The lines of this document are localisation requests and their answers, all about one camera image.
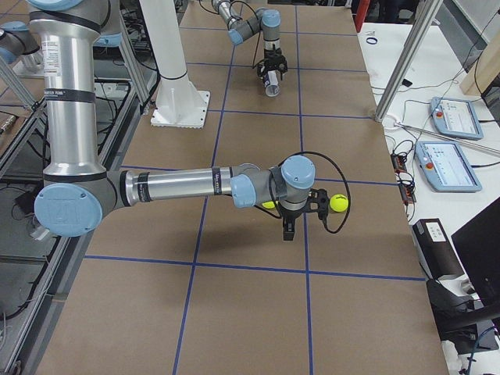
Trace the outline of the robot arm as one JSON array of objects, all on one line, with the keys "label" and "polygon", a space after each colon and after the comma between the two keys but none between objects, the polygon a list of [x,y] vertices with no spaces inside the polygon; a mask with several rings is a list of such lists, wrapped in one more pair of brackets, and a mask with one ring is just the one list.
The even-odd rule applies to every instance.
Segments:
[{"label": "robot arm", "polygon": [[[235,3],[249,7],[251,15],[244,19],[233,10]],[[227,27],[228,36],[233,45],[258,35],[263,38],[263,58],[252,63],[257,76],[266,88],[279,88],[277,78],[281,80],[288,71],[288,62],[280,46],[280,12],[276,9],[253,9],[243,1],[211,1],[215,14],[220,16]]]},{"label": "robot arm", "polygon": [[252,164],[168,173],[108,171],[98,160],[93,47],[121,39],[117,1],[32,1],[30,26],[41,36],[51,161],[35,199],[38,221],[79,237],[112,211],[171,198],[229,195],[238,208],[276,202],[284,239],[312,200],[316,168],[303,155],[262,170]]}]

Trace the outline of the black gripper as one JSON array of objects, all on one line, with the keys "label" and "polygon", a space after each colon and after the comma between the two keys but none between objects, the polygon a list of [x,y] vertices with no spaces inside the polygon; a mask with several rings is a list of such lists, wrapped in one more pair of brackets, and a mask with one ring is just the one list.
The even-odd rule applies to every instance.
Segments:
[{"label": "black gripper", "polygon": [[269,83],[270,67],[277,67],[277,72],[281,80],[288,71],[288,63],[285,57],[282,57],[281,48],[265,49],[264,58],[256,63],[255,68],[257,76],[263,83]]},{"label": "black gripper", "polygon": [[282,218],[283,240],[293,241],[295,236],[295,220],[304,213],[307,200],[290,202],[286,199],[278,201],[278,211]]}]

